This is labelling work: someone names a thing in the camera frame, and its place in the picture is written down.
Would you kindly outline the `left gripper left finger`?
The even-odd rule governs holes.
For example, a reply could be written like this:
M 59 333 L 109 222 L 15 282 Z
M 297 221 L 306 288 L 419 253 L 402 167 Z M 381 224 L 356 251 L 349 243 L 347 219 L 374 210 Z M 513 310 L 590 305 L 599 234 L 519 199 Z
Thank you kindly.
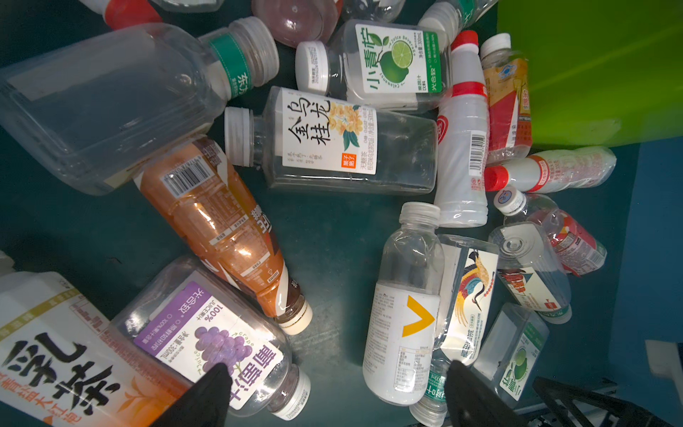
M 223 363 L 215 365 L 150 427 L 224 426 L 231 386 L 227 366 Z

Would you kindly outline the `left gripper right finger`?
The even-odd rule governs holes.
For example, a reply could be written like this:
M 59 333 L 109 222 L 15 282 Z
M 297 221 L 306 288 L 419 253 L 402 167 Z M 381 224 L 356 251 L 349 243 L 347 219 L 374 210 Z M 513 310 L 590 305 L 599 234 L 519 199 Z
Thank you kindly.
M 520 426 L 520 418 L 460 361 L 448 368 L 445 396 L 453 426 Z

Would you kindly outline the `lime label bottle front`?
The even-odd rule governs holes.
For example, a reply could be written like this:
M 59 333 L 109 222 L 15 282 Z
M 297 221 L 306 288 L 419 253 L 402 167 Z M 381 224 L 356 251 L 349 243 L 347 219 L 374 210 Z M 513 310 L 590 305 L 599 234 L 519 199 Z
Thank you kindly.
M 484 340 L 472 372 L 514 408 L 549 335 L 549 328 L 535 311 L 507 302 Z

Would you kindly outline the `white yellow V bottle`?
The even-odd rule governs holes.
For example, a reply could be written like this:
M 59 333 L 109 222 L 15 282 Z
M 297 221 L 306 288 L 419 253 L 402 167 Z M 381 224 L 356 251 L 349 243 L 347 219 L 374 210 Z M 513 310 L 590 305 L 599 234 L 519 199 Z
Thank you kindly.
M 374 395 L 399 407 L 418 402 L 428 385 L 445 268 L 439 216 L 433 204 L 403 204 L 400 228 L 382 252 L 363 377 Z

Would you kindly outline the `bird label green cap bottle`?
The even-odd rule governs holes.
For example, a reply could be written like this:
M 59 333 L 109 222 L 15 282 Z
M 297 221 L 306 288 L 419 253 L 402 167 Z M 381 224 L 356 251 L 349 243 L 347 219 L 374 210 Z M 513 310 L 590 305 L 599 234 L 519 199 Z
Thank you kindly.
M 478 359 L 499 260 L 496 246 L 476 238 L 441 234 L 439 241 L 445 270 L 434 352 L 425 394 L 409 407 L 423 426 L 441 426 L 446 419 L 445 382 L 450 364 L 459 361 L 468 367 Z

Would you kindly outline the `red white label clear bottle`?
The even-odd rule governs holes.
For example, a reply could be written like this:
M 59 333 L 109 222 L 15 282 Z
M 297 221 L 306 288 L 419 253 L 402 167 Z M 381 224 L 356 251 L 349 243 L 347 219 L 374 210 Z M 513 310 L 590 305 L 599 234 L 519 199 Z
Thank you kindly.
M 489 234 L 488 241 L 499 248 L 498 277 L 521 306 L 551 324 L 571 320 L 569 280 L 541 226 L 503 225 Z

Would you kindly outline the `orange milk tea bottle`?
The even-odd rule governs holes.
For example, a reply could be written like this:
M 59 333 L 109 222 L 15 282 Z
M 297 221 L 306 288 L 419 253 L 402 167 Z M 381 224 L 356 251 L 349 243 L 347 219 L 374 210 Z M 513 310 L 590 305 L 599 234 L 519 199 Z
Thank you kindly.
M 1 276 L 1 400 L 51 426 L 149 426 L 187 387 L 55 272 Z

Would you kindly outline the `white slim bottle red cap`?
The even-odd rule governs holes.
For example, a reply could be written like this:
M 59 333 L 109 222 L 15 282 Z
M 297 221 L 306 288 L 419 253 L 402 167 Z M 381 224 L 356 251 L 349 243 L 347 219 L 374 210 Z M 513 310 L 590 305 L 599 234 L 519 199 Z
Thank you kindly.
M 484 170 L 489 142 L 488 96 L 478 34 L 460 33 L 451 44 L 453 86 L 439 103 L 438 182 L 434 203 L 443 228 L 487 223 Z

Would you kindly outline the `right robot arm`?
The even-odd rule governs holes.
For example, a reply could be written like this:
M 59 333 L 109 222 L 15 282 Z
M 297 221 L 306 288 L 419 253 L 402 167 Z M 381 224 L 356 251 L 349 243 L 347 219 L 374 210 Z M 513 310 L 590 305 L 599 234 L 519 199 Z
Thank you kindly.
M 682 344 L 646 341 L 651 374 L 674 382 L 682 392 Z M 544 402 L 546 413 L 529 422 L 531 426 L 668 426 L 663 418 L 633 402 L 613 395 L 537 378 L 534 389 Z

